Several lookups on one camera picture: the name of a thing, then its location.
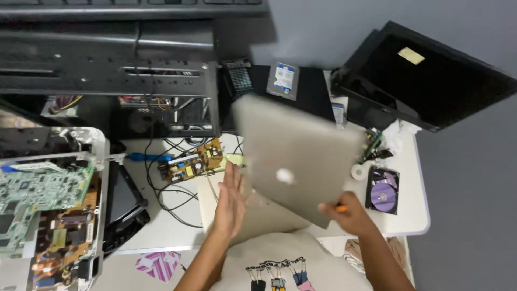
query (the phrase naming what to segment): gray wall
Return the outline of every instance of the gray wall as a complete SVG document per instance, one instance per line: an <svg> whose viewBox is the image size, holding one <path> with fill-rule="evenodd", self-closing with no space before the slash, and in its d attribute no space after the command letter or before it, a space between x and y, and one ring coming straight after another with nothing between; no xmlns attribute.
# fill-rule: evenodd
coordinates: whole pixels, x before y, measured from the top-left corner
<svg viewBox="0 0 517 291"><path fill-rule="evenodd" d="M326 69L393 20L517 76L514 0L270 0L271 18L217 23L222 57ZM431 229L409 239L419 290L515 290L517 98L417 135Z"/></svg>

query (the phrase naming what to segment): tape roll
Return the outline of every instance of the tape roll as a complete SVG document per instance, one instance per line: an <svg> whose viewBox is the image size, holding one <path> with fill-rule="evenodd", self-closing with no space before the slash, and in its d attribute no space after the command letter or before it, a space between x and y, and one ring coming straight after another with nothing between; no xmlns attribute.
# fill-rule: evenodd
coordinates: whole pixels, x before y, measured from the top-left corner
<svg viewBox="0 0 517 291"><path fill-rule="evenodd" d="M362 165L354 165L352 167L352 178L354 178L357 181L364 180L368 176L368 171L366 170L366 167L363 167Z"/></svg>

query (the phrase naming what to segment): graphic print on shirt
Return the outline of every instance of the graphic print on shirt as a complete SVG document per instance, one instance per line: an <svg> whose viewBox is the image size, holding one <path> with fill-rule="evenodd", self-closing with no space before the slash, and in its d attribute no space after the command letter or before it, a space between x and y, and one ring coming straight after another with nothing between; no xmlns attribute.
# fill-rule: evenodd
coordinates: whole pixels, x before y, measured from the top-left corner
<svg viewBox="0 0 517 291"><path fill-rule="evenodd" d="M267 260L256 267L248 267L246 271L251 278L251 291L265 291L266 282L262 280L262 271L266 270L271 278L271 291L286 291L285 279L282 278L283 268L289 268L293 279L300 291L315 291L307 278L306 260L299 257L296 260L285 259L283 261Z"/></svg>

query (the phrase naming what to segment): white t-shirt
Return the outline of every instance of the white t-shirt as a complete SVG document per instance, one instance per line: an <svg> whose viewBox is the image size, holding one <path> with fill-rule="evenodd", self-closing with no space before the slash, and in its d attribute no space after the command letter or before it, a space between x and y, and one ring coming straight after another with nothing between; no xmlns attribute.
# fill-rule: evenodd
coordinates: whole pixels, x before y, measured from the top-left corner
<svg viewBox="0 0 517 291"><path fill-rule="evenodd" d="M221 280L210 290L372 290L344 259L328 253L304 231L268 234L231 247Z"/></svg>

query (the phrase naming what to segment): keyboard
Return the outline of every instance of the keyboard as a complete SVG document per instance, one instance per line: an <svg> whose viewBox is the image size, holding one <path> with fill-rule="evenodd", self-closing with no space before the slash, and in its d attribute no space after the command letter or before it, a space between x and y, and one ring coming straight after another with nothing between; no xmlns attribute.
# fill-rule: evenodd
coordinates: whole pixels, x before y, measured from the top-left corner
<svg viewBox="0 0 517 291"><path fill-rule="evenodd" d="M260 17L266 0L0 0L0 22Z"/></svg>

